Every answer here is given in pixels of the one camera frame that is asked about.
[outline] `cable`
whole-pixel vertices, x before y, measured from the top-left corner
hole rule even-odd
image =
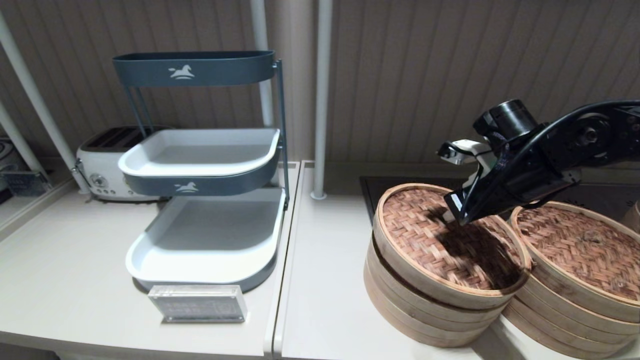
[[[505,165],[502,171],[499,172],[495,177],[495,179],[493,179],[493,181],[489,184],[489,186],[487,186],[486,191],[482,193],[477,203],[479,204],[484,203],[489,197],[489,195],[492,194],[496,190],[498,185],[502,184],[502,182],[505,180],[507,175],[509,175],[509,173],[512,171],[513,167],[515,166],[514,164],[518,164],[520,160],[522,160],[522,158],[524,158],[524,156],[533,148],[533,146],[536,145],[541,139],[546,137],[551,131],[555,130],[561,124],[564,124],[565,122],[573,119],[574,117],[583,115],[584,113],[587,113],[587,112],[594,111],[595,109],[601,108],[603,106],[640,106],[640,100],[613,100],[613,101],[596,102],[595,104],[585,105],[580,108],[577,108],[576,110],[571,111],[570,113],[566,114],[565,116],[561,117],[555,122],[549,124],[547,127],[542,129],[542,131],[540,131],[538,134],[534,135],[533,138],[531,138],[518,151],[516,156],[508,164]],[[467,195],[467,197],[471,196],[472,191],[473,191],[473,188],[469,190],[469,194]],[[464,216],[463,221],[461,223],[462,224],[469,223],[469,219],[473,218],[476,213],[477,213],[477,208],[474,212],[469,213],[467,216]]]

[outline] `metal rack leg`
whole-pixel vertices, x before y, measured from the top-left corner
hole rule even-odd
[[[129,104],[133,109],[133,114],[136,116],[136,121],[138,122],[138,126],[140,127],[140,131],[142,132],[142,136],[147,137],[147,130],[145,130],[145,126],[142,124],[142,120],[140,119],[140,114],[138,113],[138,107],[136,106],[136,102],[133,99],[133,95],[131,95],[131,91],[129,91],[129,87],[124,87],[124,92],[127,94],[127,99],[129,100]]]
[[[147,119],[147,123],[149,124],[149,129],[151,129],[151,133],[154,132],[154,122],[151,121],[151,116],[149,116],[149,109],[147,109],[147,103],[145,102],[145,98],[142,97],[142,93],[140,92],[140,88],[136,87],[136,95],[138,96],[138,100],[142,105],[142,113],[145,114],[145,118]]]
[[[280,136],[282,141],[282,157],[284,161],[285,211],[289,207],[289,157],[287,155],[287,124],[284,110],[284,80],[282,77],[282,60],[278,59],[273,67],[278,75],[278,105],[280,107]]]

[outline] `stacked bamboo steamer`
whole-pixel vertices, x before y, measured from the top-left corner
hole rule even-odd
[[[458,347],[500,315],[529,276],[524,244],[499,217],[461,227],[441,219],[449,189],[403,184],[378,203],[364,279],[396,329],[428,345]]]
[[[640,235],[593,211],[549,202],[511,225],[534,261],[504,310],[521,331],[565,355],[602,359],[640,332]]]

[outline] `kitchen counter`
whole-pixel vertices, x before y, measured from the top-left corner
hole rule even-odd
[[[292,195],[298,171],[291,163]],[[271,357],[294,201],[276,269],[244,295],[247,321],[176,324],[162,323],[125,268],[158,204],[105,203],[68,191],[0,242],[0,342],[113,359]]]
[[[468,347],[436,348],[397,331],[371,304],[362,279],[371,223],[360,176],[467,177],[462,167],[333,164],[325,200],[313,200],[313,163],[303,162],[291,228],[274,353],[284,359],[569,360],[500,317]],[[640,359],[640,338],[613,359]]]
[[[313,163],[293,170],[278,264],[245,295],[247,322],[161,323],[124,265],[157,205],[87,202],[67,191],[0,242],[0,342],[112,359],[571,359],[503,317],[469,347],[430,347],[371,304],[362,280],[371,223],[359,177],[466,177],[470,169],[329,164],[329,196],[320,201],[309,196]],[[640,340],[614,358],[640,359]]]

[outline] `bamboo steamer lid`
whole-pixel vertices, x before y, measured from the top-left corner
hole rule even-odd
[[[511,224],[536,266],[533,276],[579,306],[640,323],[640,234],[561,202],[516,208]]]
[[[525,284],[531,258],[498,216],[464,227],[444,222],[443,196],[449,192],[415,183],[387,190],[373,221],[380,256],[402,279],[440,302],[465,309],[499,307]]]

